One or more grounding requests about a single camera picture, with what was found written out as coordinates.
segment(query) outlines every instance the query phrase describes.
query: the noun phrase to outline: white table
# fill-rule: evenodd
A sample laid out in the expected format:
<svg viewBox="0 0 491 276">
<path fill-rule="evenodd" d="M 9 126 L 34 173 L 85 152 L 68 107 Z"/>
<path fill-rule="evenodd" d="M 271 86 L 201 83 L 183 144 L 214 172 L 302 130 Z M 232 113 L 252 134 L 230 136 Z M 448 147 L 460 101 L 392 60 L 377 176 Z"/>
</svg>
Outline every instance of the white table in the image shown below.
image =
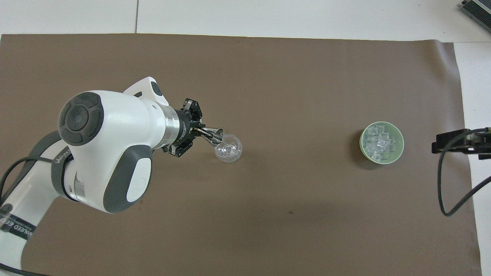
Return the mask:
<svg viewBox="0 0 491 276">
<path fill-rule="evenodd" d="M 491 126 L 491 33 L 459 0 L 0 0 L 0 33 L 175 33 L 455 42 L 467 128 Z M 469 156 L 472 184 L 491 161 Z M 491 276 L 491 186 L 474 196 L 484 276 Z"/>
</svg>

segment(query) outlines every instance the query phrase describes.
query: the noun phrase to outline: black cable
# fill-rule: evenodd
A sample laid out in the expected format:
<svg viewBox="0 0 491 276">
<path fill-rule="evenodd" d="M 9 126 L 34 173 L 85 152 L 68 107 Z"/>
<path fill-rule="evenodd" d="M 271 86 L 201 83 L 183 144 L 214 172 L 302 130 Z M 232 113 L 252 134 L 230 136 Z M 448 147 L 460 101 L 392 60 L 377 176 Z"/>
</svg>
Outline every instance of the black cable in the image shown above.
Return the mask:
<svg viewBox="0 0 491 276">
<path fill-rule="evenodd" d="M 3 186 L 5 185 L 5 181 L 7 180 L 8 175 L 13 171 L 13 169 L 15 167 L 17 167 L 18 164 L 20 164 L 20 163 L 22 163 L 24 161 L 31 161 L 31 160 L 44 161 L 44 162 L 48 162 L 48 163 L 51 163 L 51 161 L 52 161 L 51 159 L 40 157 L 40 156 L 27 156 L 27 157 L 24 157 L 24 158 L 20 158 L 19 160 L 17 160 L 16 162 L 14 162 L 14 164 L 12 164 L 5 171 L 5 173 L 3 174 L 3 176 L 0 179 L 0 196 L 1 196 L 2 191 L 3 191 Z M 16 268 L 13 268 L 13 267 L 9 267 L 7 265 L 4 265 L 2 263 L 0 263 L 0 269 L 3 269 L 3 270 L 8 271 L 8 272 L 12 272 L 12 273 L 20 274 L 20 275 L 26 275 L 26 276 L 49 276 L 49 275 L 46 275 L 46 274 L 39 274 L 39 273 L 34 273 L 34 272 L 29 272 L 29 271 L 25 271 L 25 270 L 16 269 Z"/>
<path fill-rule="evenodd" d="M 440 159 L 438 160 L 438 172 L 437 172 L 436 186 L 438 189 L 438 202 L 440 204 L 440 210 L 447 217 L 453 215 L 471 196 L 473 196 L 475 193 L 477 193 L 477 191 L 479 191 L 487 183 L 491 182 L 491 176 L 486 178 L 485 180 L 483 180 L 481 183 L 479 183 L 473 189 L 471 189 L 466 195 L 464 195 L 464 197 L 462 197 L 462 199 L 457 204 L 455 204 L 455 206 L 450 210 L 450 212 L 447 213 L 445 211 L 445 207 L 443 206 L 443 199 L 441 196 L 441 166 L 443 164 L 443 157 L 445 157 L 445 153 L 447 153 L 447 151 L 450 149 L 450 147 L 452 147 L 452 145 L 457 140 L 462 139 L 462 138 L 466 137 L 467 135 L 476 134 L 476 133 L 486 133 L 488 131 L 489 131 L 488 128 L 482 128 L 482 129 L 469 130 L 469 131 L 466 131 L 464 133 L 461 133 L 461 134 L 453 137 L 452 139 L 450 139 L 450 141 L 448 141 L 448 143 L 441 150 Z"/>
</svg>

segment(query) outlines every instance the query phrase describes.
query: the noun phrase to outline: bowl rim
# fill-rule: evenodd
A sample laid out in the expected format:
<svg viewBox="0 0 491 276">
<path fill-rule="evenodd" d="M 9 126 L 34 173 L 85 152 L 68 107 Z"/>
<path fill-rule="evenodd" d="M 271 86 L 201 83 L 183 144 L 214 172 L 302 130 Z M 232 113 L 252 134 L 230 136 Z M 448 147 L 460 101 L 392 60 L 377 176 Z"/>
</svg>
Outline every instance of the bowl rim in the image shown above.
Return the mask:
<svg viewBox="0 0 491 276">
<path fill-rule="evenodd" d="M 371 127 L 373 124 L 377 124 L 377 123 L 384 123 L 384 124 L 389 124 L 391 126 L 393 126 L 398 132 L 399 134 L 401 135 L 401 139 L 402 139 L 402 150 L 401 150 L 401 154 L 399 154 L 399 156 L 394 159 L 393 161 L 391 162 L 388 162 L 388 163 L 382 163 L 382 162 L 377 162 L 375 160 L 373 160 L 372 158 L 370 158 L 370 156 L 368 156 L 365 151 L 363 150 L 363 134 L 365 133 L 365 131 Z M 385 122 L 385 121 L 377 121 L 377 122 L 373 122 L 371 124 L 369 124 L 362 132 L 361 132 L 361 135 L 360 135 L 360 150 L 361 152 L 363 153 L 363 155 L 370 161 L 374 162 L 374 163 L 377 163 L 377 164 L 380 164 L 380 165 L 388 165 L 388 164 L 392 164 L 394 162 L 396 162 L 401 156 L 402 156 L 402 153 L 404 152 L 404 136 L 402 135 L 402 132 L 401 130 L 399 130 L 398 127 L 396 127 L 394 124 L 392 123 L 389 123 L 389 122 Z"/>
</svg>

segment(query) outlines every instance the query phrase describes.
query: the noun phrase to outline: green bowl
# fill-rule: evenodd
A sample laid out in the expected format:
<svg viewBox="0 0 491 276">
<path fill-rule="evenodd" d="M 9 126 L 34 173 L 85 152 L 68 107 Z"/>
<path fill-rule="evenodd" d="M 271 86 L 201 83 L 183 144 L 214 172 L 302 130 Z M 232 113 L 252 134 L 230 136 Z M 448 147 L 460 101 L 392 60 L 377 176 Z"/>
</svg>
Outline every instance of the green bowl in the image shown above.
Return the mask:
<svg viewBox="0 0 491 276">
<path fill-rule="evenodd" d="M 376 126 L 376 125 L 384 125 L 385 126 L 385 132 L 388 132 L 388 133 L 390 133 L 391 136 L 394 136 L 394 139 L 396 141 L 396 146 L 397 146 L 396 151 L 393 151 L 390 153 L 389 159 L 381 160 L 381 161 L 375 161 L 365 152 L 365 149 L 364 149 L 365 144 L 363 143 L 363 136 L 367 135 L 366 132 L 371 126 Z M 394 126 L 393 124 L 387 123 L 387 122 L 375 122 L 375 123 L 370 124 L 368 127 L 366 127 L 365 130 L 363 130 L 363 132 L 361 133 L 360 149 L 361 149 L 361 152 L 363 153 L 363 155 L 366 158 L 368 158 L 368 160 L 375 162 L 377 164 L 386 165 L 386 164 L 394 163 L 402 155 L 402 151 L 404 151 L 404 138 L 402 137 L 401 131 L 396 126 Z"/>
</svg>

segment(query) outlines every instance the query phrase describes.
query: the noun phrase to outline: bowl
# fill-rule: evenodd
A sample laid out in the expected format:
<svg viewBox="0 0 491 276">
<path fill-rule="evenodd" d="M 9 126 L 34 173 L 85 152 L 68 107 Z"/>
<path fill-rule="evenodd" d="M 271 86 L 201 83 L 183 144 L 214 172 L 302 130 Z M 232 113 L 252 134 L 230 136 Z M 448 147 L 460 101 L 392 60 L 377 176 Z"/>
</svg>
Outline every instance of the bowl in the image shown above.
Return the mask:
<svg viewBox="0 0 491 276">
<path fill-rule="evenodd" d="M 388 158 L 386 158 L 384 160 L 374 160 L 372 158 L 373 154 L 371 154 L 369 151 L 367 152 L 368 149 L 366 148 L 367 143 L 369 143 L 367 141 L 367 138 L 370 137 L 368 130 L 371 127 L 375 127 L 377 125 L 383 125 L 385 128 L 384 132 L 389 133 L 389 135 L 393 137 L 393 141 L 395 142 L 395 143 L 392 142 L 395 145 L 395 150 L 390 152 L 388 155 Z M 404 138 L 402 136 L 401 131 L 396 126 L 394 126 L 393 124 L 388 123 L 388 122 L 382 122 L 382 121 L 381 122 L 375 122 L 375 123 L 371 123 L 369 126 L 367 126 L 365 128 L 365 130 L 363 130 L 363 132 L 361 133 L 360 149 L 361 149 L 361 152 L 363 153 L 363 155 L 366 158 L 368 158 L 368 160 L 375 162 L 377 164 L 386 165 L 386 164 L 394 163 L 402 155 L 402 152 L 404 151 Z"/>
</svg>

